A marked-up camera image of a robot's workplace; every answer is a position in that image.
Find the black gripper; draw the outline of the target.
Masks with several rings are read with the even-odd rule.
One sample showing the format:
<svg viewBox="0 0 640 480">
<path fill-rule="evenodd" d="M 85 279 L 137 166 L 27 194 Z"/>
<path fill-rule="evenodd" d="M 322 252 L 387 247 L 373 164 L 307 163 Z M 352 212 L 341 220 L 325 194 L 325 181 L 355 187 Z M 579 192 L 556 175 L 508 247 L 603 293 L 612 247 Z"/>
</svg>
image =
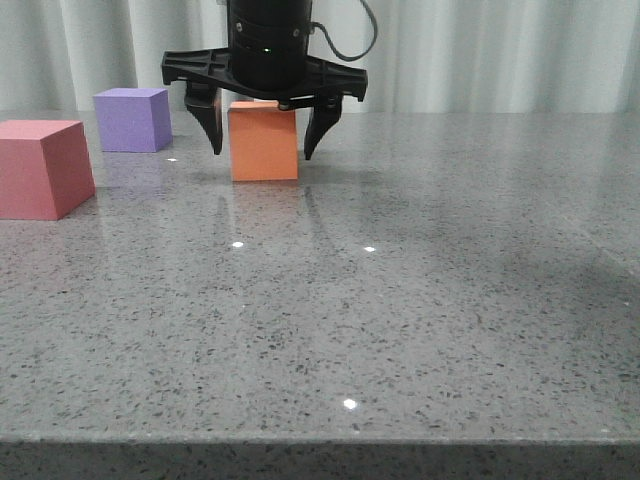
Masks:
<svg viewBox="0 0 640 480">
<path fill-rule="evenodd" d="M 186 83 L 184 103 L 203 128 L 215 155 L 222 151 L 221 91 L 294 102 L 318 97 L 304 138 L 310 160 L 324 135 L 339 122 L 342 96 L 363 101 L 367 73 L 308 54 L 311 1 L 228 1 L 228 46 L 164 53 L 165 85 Z"/>
</svg>

